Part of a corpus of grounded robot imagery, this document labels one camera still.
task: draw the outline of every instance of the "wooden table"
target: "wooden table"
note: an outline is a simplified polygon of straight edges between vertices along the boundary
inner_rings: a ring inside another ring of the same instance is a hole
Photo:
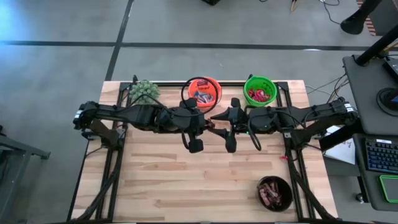
[[[288,81],[294,106],[308,107],[302,80]],[[120,82],[104,82],[99,103],[116,104]],[[166,106],[180,102],[180,87],[161,87],[159,101]],[[223,112],[232,97],[244,106],[241,87],[223,87],[222,100],[206,118]],[[216,121],[217,128],[229,123]],[[224,139],[206,131],[200,136],[203,152],[190,154],[180,134],[154,134],[129,127],[124,147],[122,170],[114,210],[114,222],[292,222],[297,221],[295,205],[282,213],[262,207],[255,198],[259,179],[277,175],[290,184],[287,161],[280,133],[257,135],[263,150],[257,151],[246,134],[236,136],[236,153],[228,154]],[[98,148],[93,141],[88,152]],[[101,185],[106,150],[87,157],[80,179],[72,218],[81,215],[94,199]],[[310,188],[320,203],[337,217],[322,153],[306,148],[303,158]],[[305,217],[305,198],[300,190]],[[105,200],[104,215],[107,204]]]

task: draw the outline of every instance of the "concrete floor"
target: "concrete floor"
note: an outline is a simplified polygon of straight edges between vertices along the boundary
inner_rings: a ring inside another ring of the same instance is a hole
[[[127,2],[0,0],[0,40],[115,42]],[[369,46],[378,39],[366,29],[360,35],[344,33],[317,0],[299,1],[293,13],[290,3],[221,0],[210,7],[199,0],[135,0],[123,41],[349,47]],[[329,7],[336,21],[357,8],[355,0]],[[98,100],[112,53],[113,47],[0,45],[0,124],[11,138],[52,152],[48,161],[32,159],[11,220],[66,220],[86,146],[73,130],[73,115],[81,103]],[[198,75],[243,80],[253,73],[275,80],[304,79],[317,87],[344,74],[344,56],[360,53],[122,47],[112,80],[130,80],[134,74],[149,80]],[[332,92],[333,85],[322,90]],[[340,93],[353,102],[349,86]],[[328,95],[309,98],[313,104],[324,103]],[[398,213],[356,203],[355,180],[330,177],[340,218],[398,220]]]

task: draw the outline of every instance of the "red candy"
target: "red candy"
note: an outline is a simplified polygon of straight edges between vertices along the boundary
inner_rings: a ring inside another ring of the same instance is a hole
[[[261,102],[264,103],[267,100],[269,100],[269,98],[271,97],[269,94],[267,94],[264,90],[262,89],[258,89],[256,91],[254,91],[253,88],[251,88],[250,90],[248,90],[248,95],[250,96],[250,98],[256,100],[257,102]]]

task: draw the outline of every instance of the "black keyboard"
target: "black keyboard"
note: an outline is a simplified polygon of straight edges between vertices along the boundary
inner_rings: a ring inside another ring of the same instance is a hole
[[[369,170],[398,174],[398,144],[366,139],[365,145]]]

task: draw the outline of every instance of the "succulent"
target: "succulent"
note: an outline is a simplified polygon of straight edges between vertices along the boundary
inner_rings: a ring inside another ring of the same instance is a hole
[[[151,83],[148,80],[143,80],[137,83],[137,85],[132,86],[132,90],[130,91],[130,98],[132,101],[136,100],[142,94],[147,94],[154,99],[158,99],[159,97],[159,87],[156,84]],[[150,99],[148,96],[140,97],[136,104],[144,105],[144,104],[154,104],[155,102]]]

